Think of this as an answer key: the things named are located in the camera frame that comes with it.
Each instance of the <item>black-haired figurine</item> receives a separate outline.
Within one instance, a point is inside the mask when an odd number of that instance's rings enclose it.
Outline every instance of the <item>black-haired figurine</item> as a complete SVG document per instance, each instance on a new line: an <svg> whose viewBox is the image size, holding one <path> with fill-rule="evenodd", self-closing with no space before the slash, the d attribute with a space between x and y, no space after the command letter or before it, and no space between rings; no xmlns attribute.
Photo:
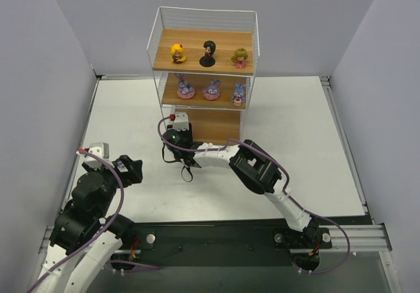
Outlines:
<svg viewBox="0 0 420 293"><path fill-rule="evenodd" d="M216 64L216 60L213 58L213 54L216 50L216 43L213 41L204 42L204 56L200 58L199 64L203 67L211 67Z"/></svg>

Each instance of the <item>toy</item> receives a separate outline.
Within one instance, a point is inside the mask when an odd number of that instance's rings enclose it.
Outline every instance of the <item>toy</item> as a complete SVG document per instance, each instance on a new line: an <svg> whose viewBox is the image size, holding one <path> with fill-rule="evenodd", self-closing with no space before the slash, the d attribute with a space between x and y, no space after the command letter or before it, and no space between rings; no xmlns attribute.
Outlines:
<svg viewBox="0 0 420 293"><path fill-rule="evenodd" d="M178 78L178 91L177 94L183 100L189 100L196 94L195 88L184 78L183 73L175 73Z"/></svg>
<svg viewBox="0 0 420 293"><path fill-rule="evenodd" d="M203 67L211 67L216 63L216 60L213 58L213 54L216 50L216 43L213 41L206 41L203 44L204 47L204 56L200 58L199 64Z"/></svg>
<svg viewBox="0 0 420 293"><path fill-rule="evenodd" d="M238 69L243 69L246 66L245 61L248 59L248 52L246 49L237 49L235 50L234 55L231 58L231 61L235 63L235 67Z"/></svg>
<svg viewBox="0 0 420 293"><path fill-rule="evenodd" d="M241 106L245 103L245 85L240 83L235 83L234 95L232 95L232 102L235 106Z"/></svg>
<svg viewBox="0 0 420 293"><path fill-rule="evenodd" d="M221 82L219 80L210 80L210 85L207 88L204 88L203 95L206 100L214 101L219 98Z"/></svg>
<svg viewBox="0 0 420 293"><path fill-rule="evenodd" d="M184 52L184 47L181 44L172 45L171 56L172 56L172 61L175 64L181 64L181 63L185 62L186 56L185 56L185 52Z"/></svg>

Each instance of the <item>wire rack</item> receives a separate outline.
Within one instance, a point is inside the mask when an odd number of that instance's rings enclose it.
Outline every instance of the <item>wire rack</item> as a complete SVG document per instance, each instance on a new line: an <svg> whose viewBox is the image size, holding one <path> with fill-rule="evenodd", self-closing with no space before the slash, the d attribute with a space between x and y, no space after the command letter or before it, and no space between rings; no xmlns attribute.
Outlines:
<svg viewBox="0 0 420 293"><path fill-rule="evenodd" d="M153 68L156 54L159 48L159 42L164 28L174 29L208 29L217 31L240 31L251 32L253 41L253 74L241 75L237 73L228 74L236 77L246 78L245 110L241 110L241 131L247 117L247 110L251 102L255 74L257 73L260 46L258 19L255 11L239 11L239 10L207 10L207 9L189 9L176 7L160 7L157 10L152 32L150 34L147 45L147 53L150 65ZM194 73L193 71L185 71L185 73ZM171 104L163 104L163 95L168 80L168 72L162 72L160 77L154 72L154 81L156 92L159 98L161 108L172 107ZM223 109L222 107L202 107L202 106L180 106L177 108L196 108L196 109Z"/></svg>

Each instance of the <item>purple bunny figurine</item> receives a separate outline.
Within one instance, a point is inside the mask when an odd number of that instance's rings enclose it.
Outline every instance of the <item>purple bunny figurine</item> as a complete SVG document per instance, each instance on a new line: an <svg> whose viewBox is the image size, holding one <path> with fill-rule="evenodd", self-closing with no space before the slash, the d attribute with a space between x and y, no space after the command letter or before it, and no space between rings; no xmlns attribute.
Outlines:
<svg viewBox="0 0 420 293"><path fill-rule="evenodd" d="M219 80L210 80L210 85L203 90L205 99L209 101L217 100L221 95L219 89L221 84Z"/></svg>
<svg viewBox="0 0 420 293"><path fill-rule="evenodd" d="M189 100L194 97L196 90L191 84L184 78L183 73L174 73L175 77L178 78L178 91L177 94L183 100Z"/></svg>
<svg viewBox="0 0 420 293"><path fill-rule="evenodd" d="M240 83L235 83L234 95L232 95L232 102L235 106L241 106L245 103L245 85Z"/></svg>

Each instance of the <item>wooden shelf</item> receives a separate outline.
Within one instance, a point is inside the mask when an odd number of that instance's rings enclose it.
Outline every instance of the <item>wooden shelf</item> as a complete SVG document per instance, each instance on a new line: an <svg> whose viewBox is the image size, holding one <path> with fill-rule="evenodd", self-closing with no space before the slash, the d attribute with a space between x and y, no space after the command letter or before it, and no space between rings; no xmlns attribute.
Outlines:
<svg viewBox="0 0 420 293"><path fill-rule="evenodd" d="M205 41L214 41L216 51L213 67L203 67L199 60L204 55ZM171 59L171 47L180 43L185 48L186 61L174 64ZM236 69L230 60L236 49L243 47L248 52L247 66ZM251 32L211 31L206 29L163 29L153 65L155 71L220 73L231 75L254 75L253 42Z"/></svg>
<svg viewBox="0 0 420 293"><path fill-rule="evenodd" d="M194 141L225 144L229 138L240 138L240 111L187 109Z"/></svg>
<svg viewBox="0 0 420 293"><path fill-rule="evenodd" d="M246 84L245 77L231 77L228 75L198 75L193 73L186 73L185 79L195 88L196 95L189 100L179 98L178 78L169 73L165 91L163 92L162 104L178 105L178 106L196 106L196 107L216 107L216 108L232 108L245 109L245 103L241 106L235 106L232 103L232 95L235 89L235 83ZM203 96L203 89L210 85L210 79L220 80L220 96L215 101L206 100Z"/></svg>

